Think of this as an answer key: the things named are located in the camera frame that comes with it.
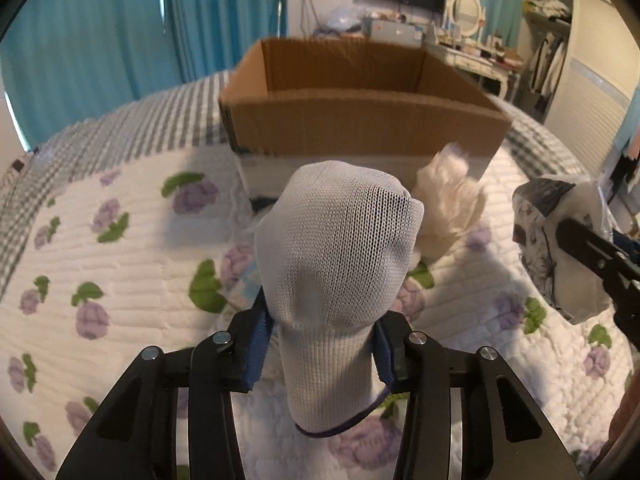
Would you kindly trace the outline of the grey checked bed sheet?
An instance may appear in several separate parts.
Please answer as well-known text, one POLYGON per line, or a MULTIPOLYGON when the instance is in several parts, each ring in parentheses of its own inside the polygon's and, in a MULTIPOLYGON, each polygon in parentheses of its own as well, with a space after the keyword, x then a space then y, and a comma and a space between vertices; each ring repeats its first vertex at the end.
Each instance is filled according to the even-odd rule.
POLYGON ((218 94, 231 75, 223 70, 76 122, 14 160, 1 176, 1 288, 20 262, 35 216, 59 188, 142 157, 226 143, 218 94))

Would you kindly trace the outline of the white grey sock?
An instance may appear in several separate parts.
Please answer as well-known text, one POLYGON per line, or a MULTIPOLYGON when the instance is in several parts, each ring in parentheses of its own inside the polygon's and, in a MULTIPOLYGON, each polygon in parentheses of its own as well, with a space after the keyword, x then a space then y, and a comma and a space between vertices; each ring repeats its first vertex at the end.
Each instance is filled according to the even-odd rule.
POLYGON ((423 215, 390 174, 329 160, 297 169, 258 222, 288 408, 306 436, 340 434, 382 402, 372 330, 404 284, 423 215))

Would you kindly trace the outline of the brown cardboard box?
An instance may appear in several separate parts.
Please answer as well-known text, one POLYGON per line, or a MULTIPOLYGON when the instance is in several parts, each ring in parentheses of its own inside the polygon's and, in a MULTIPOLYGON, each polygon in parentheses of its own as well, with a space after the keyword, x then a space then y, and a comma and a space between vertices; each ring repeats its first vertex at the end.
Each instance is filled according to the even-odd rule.
POLYGON ((251 200, 275 200, 299 167, 322 160, 384 171, 413 188, 451 144, 478 179, 512 124, 427 51, 363 39, 259 40, 218 103, 251 200))

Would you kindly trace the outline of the teal curtain left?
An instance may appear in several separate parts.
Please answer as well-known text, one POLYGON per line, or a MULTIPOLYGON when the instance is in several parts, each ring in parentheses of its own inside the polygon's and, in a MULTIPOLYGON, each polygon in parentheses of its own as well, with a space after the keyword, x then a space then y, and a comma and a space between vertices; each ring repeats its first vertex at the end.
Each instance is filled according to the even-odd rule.
POLYGON ((1 41, 1 77, 31 148, 181 81, 160 0, 27 0, 1 41))

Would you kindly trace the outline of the teal curtain middle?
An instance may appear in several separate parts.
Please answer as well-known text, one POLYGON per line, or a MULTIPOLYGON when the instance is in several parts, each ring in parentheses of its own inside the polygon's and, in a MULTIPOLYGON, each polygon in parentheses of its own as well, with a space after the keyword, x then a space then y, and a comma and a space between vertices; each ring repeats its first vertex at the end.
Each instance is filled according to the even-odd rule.
POLYGON ((286 34, 286 0, 163 0, 183 81, 230 70, 256 41, 286 34))

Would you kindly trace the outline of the white dressing table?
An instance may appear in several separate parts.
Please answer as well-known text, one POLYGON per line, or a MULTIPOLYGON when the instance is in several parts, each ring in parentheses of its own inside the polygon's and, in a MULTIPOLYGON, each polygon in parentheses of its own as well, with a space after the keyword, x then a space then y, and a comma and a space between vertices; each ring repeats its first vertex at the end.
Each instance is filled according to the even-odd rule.
POLYGON ((423 41, 423 47, 445 64, 467 73, 486 92, 503 101, 514 102, 521 79, 514 67, 426 40, 423 41))

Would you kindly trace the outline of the cream lace scrunchie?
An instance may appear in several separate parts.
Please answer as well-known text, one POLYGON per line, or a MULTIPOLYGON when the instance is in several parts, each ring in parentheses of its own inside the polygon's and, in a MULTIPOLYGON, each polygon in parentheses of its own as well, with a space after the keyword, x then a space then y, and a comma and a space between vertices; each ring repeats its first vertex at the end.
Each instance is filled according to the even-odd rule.
POLYGON ((480 182, 470 175, 468 158, 455 143, 447 144, 416 172, 411 195, 424 206, 416 251, 427 262, 442 258, 476 227, 487 200, 480 182))

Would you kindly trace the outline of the white wardrobe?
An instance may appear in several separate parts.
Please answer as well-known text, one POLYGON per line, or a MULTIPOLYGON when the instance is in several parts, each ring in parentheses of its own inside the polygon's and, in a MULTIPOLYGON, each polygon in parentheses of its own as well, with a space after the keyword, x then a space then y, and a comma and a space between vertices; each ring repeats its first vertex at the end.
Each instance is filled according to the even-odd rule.
POLYGON ((611 0, 560 0, 572 21, 523 13, 518 54, 530 60, 549 32, 565 44, 541 122, 590 174, 600 174, 639 81, 639 47, 611 0))

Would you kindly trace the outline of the white oval vanity mirror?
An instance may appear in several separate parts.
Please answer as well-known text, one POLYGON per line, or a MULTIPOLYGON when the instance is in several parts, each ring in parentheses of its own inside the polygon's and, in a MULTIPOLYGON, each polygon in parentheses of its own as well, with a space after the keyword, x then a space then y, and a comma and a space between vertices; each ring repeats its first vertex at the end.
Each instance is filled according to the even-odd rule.
POLYGON ((447 0, 446 20, 453 32, 462 38, 474 38, 486 21, 482 0, 447 0))

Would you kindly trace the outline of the white floral quilted blanket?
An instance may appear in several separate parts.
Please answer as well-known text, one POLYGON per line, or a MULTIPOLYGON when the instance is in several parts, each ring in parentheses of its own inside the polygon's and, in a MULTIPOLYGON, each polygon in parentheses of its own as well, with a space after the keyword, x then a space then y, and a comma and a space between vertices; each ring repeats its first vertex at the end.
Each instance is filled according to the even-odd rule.
MULTIPOLYGON (((495 347, 587 470, 634 374, 610 312, 570 325, 511 240, 525 174, 498 151, 480 225, 409 274, 398 308, 445 346, 495 347)), ((149 344, 197 344, 254 300, 250 203, 225 146, 140 159, 58 188, 38 209, 1 299, 1 417, 51 479, 90 415, 149 344)))

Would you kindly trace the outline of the navy white tissue pack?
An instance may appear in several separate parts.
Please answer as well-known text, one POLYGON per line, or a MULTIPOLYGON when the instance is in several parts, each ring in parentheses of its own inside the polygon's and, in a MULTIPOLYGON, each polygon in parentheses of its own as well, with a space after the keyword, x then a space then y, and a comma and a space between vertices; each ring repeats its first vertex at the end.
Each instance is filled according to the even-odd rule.
POLYGON ((570 244, 584 244, 589 234, 613 239, 611 214, 597 181, 548 174, 518 186, 512 207, 521 263, 548 306, 574 325, 605 311, 611 299, 602 280, 566 252, 556 234, 560 223, 570 220, 570 244))

